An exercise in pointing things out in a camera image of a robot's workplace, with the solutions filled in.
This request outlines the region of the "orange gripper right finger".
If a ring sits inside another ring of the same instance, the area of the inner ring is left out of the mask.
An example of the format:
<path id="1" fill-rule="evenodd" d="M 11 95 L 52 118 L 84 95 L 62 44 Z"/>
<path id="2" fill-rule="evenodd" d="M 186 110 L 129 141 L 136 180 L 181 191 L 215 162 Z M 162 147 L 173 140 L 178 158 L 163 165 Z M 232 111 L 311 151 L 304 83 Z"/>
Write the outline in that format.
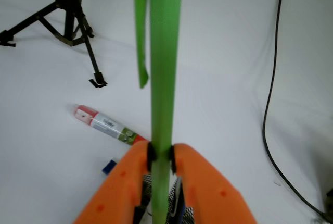
<path id="1" fill-rule="evenodd" d="M 173 145 L 171 161 L 195 223 L 256 223 L 240 192 L 194 148 Z"/>

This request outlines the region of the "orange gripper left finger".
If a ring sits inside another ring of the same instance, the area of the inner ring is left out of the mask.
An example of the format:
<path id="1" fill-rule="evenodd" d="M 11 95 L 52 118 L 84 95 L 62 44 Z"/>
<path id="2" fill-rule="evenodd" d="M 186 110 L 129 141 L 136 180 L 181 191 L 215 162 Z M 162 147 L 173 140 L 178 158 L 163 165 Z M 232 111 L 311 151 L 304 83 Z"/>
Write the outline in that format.
<path id="1" fill-rule="evenodd" d="M 142 199 L 150 142 L 134 144 L 112 169 L 74 223 L 133 223 Z"/>

